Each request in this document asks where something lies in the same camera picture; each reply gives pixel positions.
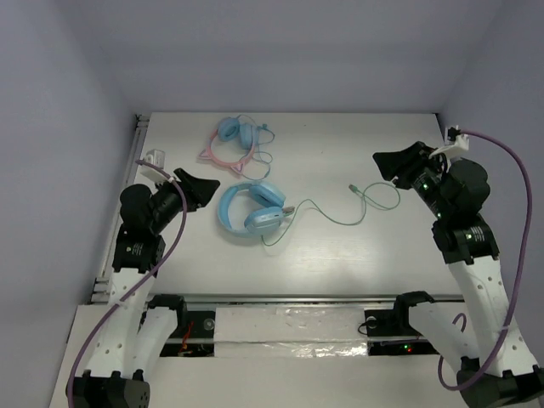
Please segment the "light blue headphones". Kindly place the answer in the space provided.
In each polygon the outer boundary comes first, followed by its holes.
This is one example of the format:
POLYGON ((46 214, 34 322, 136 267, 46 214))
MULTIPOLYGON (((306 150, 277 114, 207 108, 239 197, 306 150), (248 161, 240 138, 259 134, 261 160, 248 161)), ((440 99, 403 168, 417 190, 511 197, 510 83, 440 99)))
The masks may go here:
POLYGON ((231 234, 249 238, 271 235, 295 212, 286 196, 266 181, 231 185, 218 202, 218 221, 231 234))

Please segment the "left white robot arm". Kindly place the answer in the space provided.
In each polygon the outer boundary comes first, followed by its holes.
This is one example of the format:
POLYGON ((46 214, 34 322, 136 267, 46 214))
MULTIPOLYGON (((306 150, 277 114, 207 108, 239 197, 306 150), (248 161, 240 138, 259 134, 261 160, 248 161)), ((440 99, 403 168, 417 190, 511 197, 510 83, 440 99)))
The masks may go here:
POLYGON ((72 365, 66 398, 70 407, 146 407, 150 375, 171 335, 189 324, 184 298, 149 300, 160 267, 176 246, 166 245, 162 231, 174 218, 205 207, 220 186, 216 179, 196 178, 178 168, 151 190, 133 184, 120 194, 120 217, 108 310, 88 334, 72 365))

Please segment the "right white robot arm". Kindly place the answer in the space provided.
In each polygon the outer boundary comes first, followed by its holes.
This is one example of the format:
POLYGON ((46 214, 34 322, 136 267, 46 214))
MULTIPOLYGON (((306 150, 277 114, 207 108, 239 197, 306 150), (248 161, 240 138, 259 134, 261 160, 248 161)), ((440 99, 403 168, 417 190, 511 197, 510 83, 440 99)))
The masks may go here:
POLYGON ((414 190, 436 217, 433 240, 461 291, 474 337, 441 314, 426 292, 399 295, 392 322, 404 334, 425 337, 456 375, 451 390, 469 407, 503 407, 543 395, 543 369, 524 342, 513 313, 514 297, 502 280, 499 248, 480 214, 490 194, 478 163, 457 159, 422 142, 372 156, 382 178, 414 190))

